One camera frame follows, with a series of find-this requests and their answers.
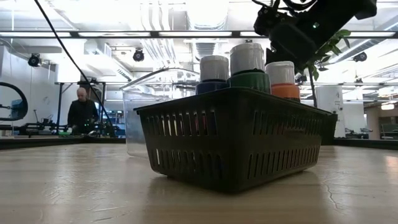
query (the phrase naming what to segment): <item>orange bottle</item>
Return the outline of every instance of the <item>orange bottle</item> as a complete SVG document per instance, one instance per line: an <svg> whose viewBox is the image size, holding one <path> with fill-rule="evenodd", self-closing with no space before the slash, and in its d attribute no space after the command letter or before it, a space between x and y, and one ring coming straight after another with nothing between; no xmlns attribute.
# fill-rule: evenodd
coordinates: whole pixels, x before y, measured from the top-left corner
<svg viewBox="0 0 398 224"><path fill-rule="evenodd" d="M300 89L294 82L293 62L272 62L266 65L271 82L271 93L281 98L300 102Z"/></svg>

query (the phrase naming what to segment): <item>white bottle cap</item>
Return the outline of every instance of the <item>white bottle cap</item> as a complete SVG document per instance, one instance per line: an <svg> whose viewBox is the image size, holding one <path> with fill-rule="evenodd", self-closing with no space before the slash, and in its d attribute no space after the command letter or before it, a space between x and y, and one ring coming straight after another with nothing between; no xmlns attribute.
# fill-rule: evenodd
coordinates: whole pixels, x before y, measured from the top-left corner
<svg viewBox="0 0 398 224"><path fill-rule="evenodd" d="M229 78L228 58L219 55L210 55L200 59L200 80Z"/></svg>
<svg viewBox="0 0 398 224"><path fill-rule="evenodd" d="M293 62L272 62L266 65L266 73L269 75L271 85L294 82Z"/></svg>
<svg viewBox="0 0 398 224"><path fill-rule="evenodd" d="M261 44L239 44L231 49L231 74L258 69L264 70L264 51Z"/></svg>

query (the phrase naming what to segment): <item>table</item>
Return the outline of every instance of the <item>table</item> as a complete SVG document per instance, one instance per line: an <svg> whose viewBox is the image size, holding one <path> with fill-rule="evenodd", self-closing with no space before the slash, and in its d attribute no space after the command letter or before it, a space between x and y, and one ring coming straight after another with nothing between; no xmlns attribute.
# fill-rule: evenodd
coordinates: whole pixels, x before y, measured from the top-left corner
<svg viewBox="0 0 398 224"><path fill-rule="evenodd" d="M1 223L398 223L398 151L322 147L304 172L226 195L170 180L123 144L0 151Z"/></svg>

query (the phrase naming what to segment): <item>basket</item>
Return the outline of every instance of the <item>basket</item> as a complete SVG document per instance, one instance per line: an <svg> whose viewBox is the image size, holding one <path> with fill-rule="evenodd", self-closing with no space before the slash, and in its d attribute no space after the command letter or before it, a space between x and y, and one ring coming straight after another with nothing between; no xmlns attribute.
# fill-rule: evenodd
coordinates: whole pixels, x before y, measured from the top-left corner
<svg viewBox="0 0 398 224"><path fill-rule="evenodd" d="M222 192L239 192L314 166L324 121L331 116L248 88L136 111L154 171Z"/></svg>

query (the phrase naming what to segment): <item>man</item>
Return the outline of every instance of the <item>man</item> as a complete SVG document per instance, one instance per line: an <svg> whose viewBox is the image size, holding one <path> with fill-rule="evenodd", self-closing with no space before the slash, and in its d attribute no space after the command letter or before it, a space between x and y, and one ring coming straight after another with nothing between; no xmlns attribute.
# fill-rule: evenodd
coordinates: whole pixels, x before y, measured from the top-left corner
<svg viewBox="0 0 398 224"><path fill-rule="evenodd" d="M73 101L69 108L68 125L72 127L72 134L89 133L90 127L98 120L98 112L94 101L87 99L84 88L77 90L77 100Z"/></svg>

